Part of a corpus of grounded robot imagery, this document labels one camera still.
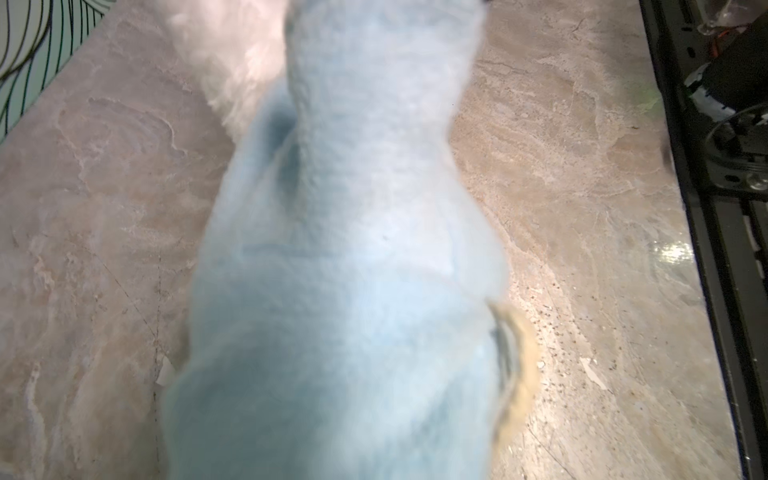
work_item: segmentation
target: beige marble countertop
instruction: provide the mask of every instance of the beige marble countertop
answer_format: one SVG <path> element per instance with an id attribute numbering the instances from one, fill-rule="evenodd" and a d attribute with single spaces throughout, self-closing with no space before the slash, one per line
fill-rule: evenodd
<path id="1" fill-rule="evenodd" d="M 155 382 L 232 152 L 151 0 L 0 147 L 0 480 L 161 478 Z M 740 477 L 635 1 L 494 0 L 452 135 L 535 322 L 498 479 Z"/>

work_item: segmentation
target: white fluffy fur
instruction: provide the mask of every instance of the white fluffy fur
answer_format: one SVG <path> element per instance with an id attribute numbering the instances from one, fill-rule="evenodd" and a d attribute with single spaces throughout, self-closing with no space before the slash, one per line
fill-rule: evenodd
<path id="1" fill-rule="evenodd" d="M 234 141 L 285 65 L 289 0 L 156 0 L 174 47 Z"/>

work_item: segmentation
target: patterned fabric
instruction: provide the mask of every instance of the patterned fabric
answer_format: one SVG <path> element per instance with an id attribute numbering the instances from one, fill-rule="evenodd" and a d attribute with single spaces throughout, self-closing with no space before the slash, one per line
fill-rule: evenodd
<path id="1" fill-rule="evenodd" d="M 0 141 L 114 1 L 5 0 L 0 4 Z"/>

